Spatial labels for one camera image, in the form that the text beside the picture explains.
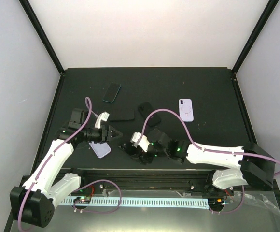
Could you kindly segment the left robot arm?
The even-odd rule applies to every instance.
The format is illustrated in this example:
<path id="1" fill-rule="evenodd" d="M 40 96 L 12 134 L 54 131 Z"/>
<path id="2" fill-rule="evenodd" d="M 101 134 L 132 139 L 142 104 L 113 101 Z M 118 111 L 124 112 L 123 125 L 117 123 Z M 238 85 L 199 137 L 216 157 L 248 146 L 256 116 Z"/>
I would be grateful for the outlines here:
<path id="1" fill-rule="evenodd" d="M 81 173 L 67 173 L 55 182 L 63 164 L 82 143 L 106 143 L 122 137 L 122 133 L 108 125 L 108 112 L 98 115 L 95 124 L 88 126 L 89 111 L 74 109 L 70 121 L 57 132 L 44 159 L 20 187 L 10 192 L 13 219 L 41 228 L 51 221 L 55 208 L 72 192 L 86 192 L 88 179 Z"/>

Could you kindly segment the lilac phone case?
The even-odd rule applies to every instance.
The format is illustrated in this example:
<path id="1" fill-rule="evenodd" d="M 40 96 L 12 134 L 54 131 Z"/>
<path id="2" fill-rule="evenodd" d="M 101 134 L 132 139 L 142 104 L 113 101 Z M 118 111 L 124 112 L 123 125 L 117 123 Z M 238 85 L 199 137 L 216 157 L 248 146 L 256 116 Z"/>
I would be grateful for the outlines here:
<path id="1" fill-rule="evenodd" d="M 111 148 L 106 142 L 104 143 L 90 142 L 89 145 L 94 151 L 94 153 L 96 154 L 96 156 L 100 159 L 105 157 L 111 152 Z"/>

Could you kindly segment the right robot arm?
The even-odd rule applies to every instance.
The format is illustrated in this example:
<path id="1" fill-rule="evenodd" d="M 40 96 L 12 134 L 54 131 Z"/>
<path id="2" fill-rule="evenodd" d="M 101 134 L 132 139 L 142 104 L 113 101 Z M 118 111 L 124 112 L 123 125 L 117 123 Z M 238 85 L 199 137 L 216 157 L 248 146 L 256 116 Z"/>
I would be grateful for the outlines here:
<path id="1" fill-rule="evenodd" d="M 234 186 L 249 185 L 262 191 L 273 188 L 273 157 L 255 143 L 237 147 L 217 147 L 174 140 L 158 129 L 147 136 L 136 132 L 119 148 L 136 162 L 146 165 L 155 157 L 166 157 L 179 164 L 207 164 L 222 167 L 205 182 L 206 192 L 215 195 Z"/>

